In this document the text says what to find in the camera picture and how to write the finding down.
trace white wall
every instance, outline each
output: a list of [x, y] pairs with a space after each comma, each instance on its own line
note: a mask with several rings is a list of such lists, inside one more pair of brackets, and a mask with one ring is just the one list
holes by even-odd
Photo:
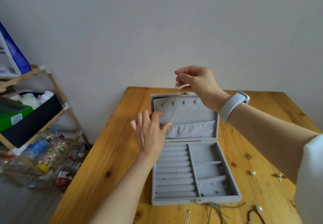
[[95, 142], [128, 86], [211, 67], [231, 90], [286, 92], [323, 129], [323, 0], [0, 0], [30, 63], [52, 68]]

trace white sleeve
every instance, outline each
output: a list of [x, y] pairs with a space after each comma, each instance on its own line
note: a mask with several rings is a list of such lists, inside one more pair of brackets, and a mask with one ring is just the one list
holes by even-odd
[[323, 134], [304, 146], [296, 186], [294, 200], [303, 223], [323, 223]]

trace wood grain tabletop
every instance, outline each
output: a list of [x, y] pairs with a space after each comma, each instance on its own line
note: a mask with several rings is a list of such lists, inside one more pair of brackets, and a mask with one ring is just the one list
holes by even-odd
[[[127, 88], [59, 202], [50, 223], [78, 224], [87, 223], [90, 220], [95, 210], [133, 164], [139, 152], [130, 121], [139, 112], [150, 110], [151, 94], [172, 92], [175, 92], [175, 89]], [[279, 119], [320, 132], [284, 93], [260, 91], [245, 91], [245, 93], [250, 96], [251, 106]], [[267, 224], [301, 223], [291, 201], [294, 197], [295, 185], [288, 179], [279, 182], [273, 176], [278, 173], [278, 170], [230, 124], [220, 122], [218, 140], [242, 194], [242, 202], [247, 203], [240, 209], [223, 209], [223, 213], [229, 217], [225, 217], [228, 224], [246, 224], [247, 212], [252, 208], [252, 201], [263, 208], [261, 215]], [[255, 179], [248, 174], [250, 170], [256, 171]], [[150, 173], [135, 215], [138, 224], [184, 224], [187, 210], [190, 210], [189, 224], [207, 224], [210, 206], [152, 206], [151, 184], [152, 174]], [[253, 224], [261, 223], [256, 214], [252, 214], [251, 219]], [[210, 223], [220, 223], [220, 218], [214, 209]]]

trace person's left hand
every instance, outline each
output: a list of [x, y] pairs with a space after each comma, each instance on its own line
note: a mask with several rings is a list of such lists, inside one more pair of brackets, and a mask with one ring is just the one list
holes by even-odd
[[150, 112], [148, 110], [138, 114], [135, 120], [130, 122], [139, 146], [139, 156], [148, 159], [154, 165], [164, 145], [166, 131], [171, 122], [159, 128], [159, 117], [161, 112]]

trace watch band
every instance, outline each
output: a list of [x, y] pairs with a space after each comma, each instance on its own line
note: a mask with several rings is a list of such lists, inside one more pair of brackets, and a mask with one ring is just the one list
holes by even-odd
[[247, 94], [242, 91], [238, 91], [234, 96], [232, 96], [222, 107], [220, 111], [220, 118], [228, 123], [228, 116], [237, 105], [242, 102], [249, 104], [250, 98]]

